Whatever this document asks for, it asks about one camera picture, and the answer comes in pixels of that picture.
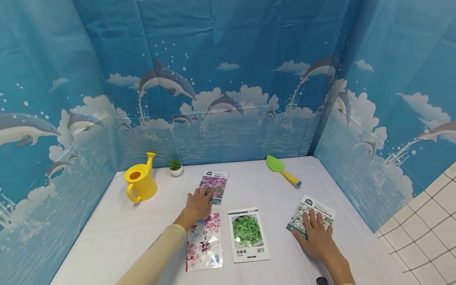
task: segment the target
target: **sleeve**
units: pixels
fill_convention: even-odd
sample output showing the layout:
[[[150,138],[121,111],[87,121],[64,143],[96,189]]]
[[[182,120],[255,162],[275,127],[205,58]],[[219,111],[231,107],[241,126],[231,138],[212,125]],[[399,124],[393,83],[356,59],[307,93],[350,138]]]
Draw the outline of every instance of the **sleeve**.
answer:
[[[117,285],[155,284],[171,257],[186,240],[186,231],[180,225],[169,225],[158,239],[138,258],[117,281]]]

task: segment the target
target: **right hand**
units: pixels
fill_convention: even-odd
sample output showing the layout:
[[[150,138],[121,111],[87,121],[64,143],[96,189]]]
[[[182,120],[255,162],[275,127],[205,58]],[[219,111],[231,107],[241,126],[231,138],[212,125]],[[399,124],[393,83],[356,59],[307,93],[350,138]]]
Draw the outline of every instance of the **right hand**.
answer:
[[[313,209],[310,209],[309,215],[310,220],[307,213],[302,214],[308,240],[306,240],[296,230],[292,231],[293,236],[299,242],[301,247],[313,258],[321,260],[324,263],[331,259],[340,257],[343,258],[336,246],[336,243],[332,240],[332,226],[329,225],[328,230],[325,230],[323,216],[318,213],[315,218],[315,212]]]

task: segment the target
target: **flower seed packet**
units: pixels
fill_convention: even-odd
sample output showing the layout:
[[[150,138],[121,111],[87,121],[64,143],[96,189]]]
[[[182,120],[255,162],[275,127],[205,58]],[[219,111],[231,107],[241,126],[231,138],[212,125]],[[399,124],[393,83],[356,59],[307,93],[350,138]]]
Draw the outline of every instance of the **flower seed packet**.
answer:
[[[233,262],[271,259],[257,207],[228,211]]]
[[[201,179],[199,188],[201,190],[204,186],[207,186],[207,192],[209,192],[210,189],[215,188],[211,201],[214,205],[220,205],[222,203],[222,196],[225,191],[227,179],[227,172],[206,171],[206,174]]]
[[[302,198],[301,203],[299,203],[299,206],[296,209],[295,214],[291,217],[291,221],[286,226],[287,230],[289,230],[290,232],[292,230],[297,230],[305,239],[307,239],[306,228],[304,227],[302,214],[306,212],[307,216],[310,218],[310,209],[314,209],[315,214],[319,212],[323,216],[323,223],[325,225],[325,229],[328,229],[328,226],[331,225],[334,220],[336,211],[318,202],[314,198],[305,195],[304,198]]]
[[[220,213],[199,220],[187,234],[185,271],[223,267]]]

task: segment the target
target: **white tile wall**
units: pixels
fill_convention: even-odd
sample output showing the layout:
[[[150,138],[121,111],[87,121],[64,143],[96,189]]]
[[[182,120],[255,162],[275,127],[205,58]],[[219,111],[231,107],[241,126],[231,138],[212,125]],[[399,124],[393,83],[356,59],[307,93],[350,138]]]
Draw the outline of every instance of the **white tile wall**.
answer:
[[[416,285],[456,285],[456,162],[375,233]]]

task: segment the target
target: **white tablecloth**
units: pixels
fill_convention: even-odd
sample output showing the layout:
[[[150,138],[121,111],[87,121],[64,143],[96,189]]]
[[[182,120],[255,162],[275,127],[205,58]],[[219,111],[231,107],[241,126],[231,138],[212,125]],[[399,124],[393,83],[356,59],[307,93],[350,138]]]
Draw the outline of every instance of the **white tablecloth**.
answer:
[[[366,285],[410,284],[318,159],[282,159],[285,170],[301,179],[295,189],[265,161],[184,167],[171,177],[167,168],[154,169],[159,190],[139,205],[125,194],[123,172],[112,180],[81,235],[64,260],[52,285],[111,285],[136,261],[185,206],[187,193],[198,187],[205,170],[229,173],[220,212],[223,268],[185,272],[185,249],[171,260],[159,284],[314,285],[329,274],[302,252],[285,229],[305,194],[336,210],[333,238],[350,262],[356,282]],[[271,260],[234,264],[228,210],[258,207]]]

